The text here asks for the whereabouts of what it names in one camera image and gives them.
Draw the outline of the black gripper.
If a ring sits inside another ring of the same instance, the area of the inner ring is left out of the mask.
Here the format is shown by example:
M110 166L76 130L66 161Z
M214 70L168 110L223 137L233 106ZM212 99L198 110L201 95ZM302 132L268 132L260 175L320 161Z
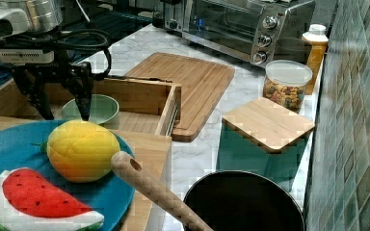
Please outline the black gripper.
M81 118L88 121L91 113L93 75L88 62L73 63L65 50L52 52L50 63L16 64L12 76L20 92L45 120L54 116L43 86L46 83L65 84L75 99Z

